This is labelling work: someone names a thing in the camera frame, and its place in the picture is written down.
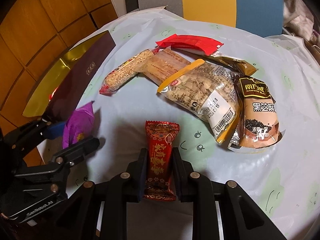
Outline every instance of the barcode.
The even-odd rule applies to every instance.
[[[235,113],[230,108],[229,111],[224,115],[220,123],[214,128],[216,132],[220,133],[220,131],[230,122],[234,115]]]

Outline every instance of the red candy wrapper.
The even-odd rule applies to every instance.
[[[207,56],[217,51],[223,45],[220,41],[208,37],[177,34],[173,34],[162,41],[157,41],[156,44],[162,48],[171,46],[171,48],[177,49],[200,50]]]
[[[149,155],[144,198],[160,201],[176,200],[175,194],[170,189],[171,144],[179,130],[180,126],[177,123],[146,121]]]

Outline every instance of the metal pin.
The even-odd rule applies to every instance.
[[[190,173],[190,177],[193,179],[199,179],[200,178],[200,174],[198,172],[192,172]]]
[[[237,186],[237,183],[233,180],[229,180],[227,185],[231,188],[235,188]]]
[[[92,181],[86,181],[86,182],[83,184],[83,186],[86,187],[86,188],[92,187],[92,186],[93,186],[93,182],[92,182]]]
[[[50,187],[50,190],[52,191],[52,192],[57,192],[58,191],[58,185],[57,184],[52,184],[51,185],[51,187]]]
[[[130,177],[130,173],[123,172],[123,173],[121,173],[120,177],[121,177],[122,179],[127,179],[127,178]]]
[[[59,163],[59,164],[63,163],[63,158],[62,157],[57,157],[56,158],[56,163]]]

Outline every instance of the purple snack package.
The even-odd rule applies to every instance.
[[[62,148],[86,138],[91,134],[94,122],[92,102],[73,111],[67,120],[62,137]]]

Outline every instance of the crumpled blanket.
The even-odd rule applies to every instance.
[[[284,0],[283,27],[309,41],[313,32],[313,15],[302,0]]]

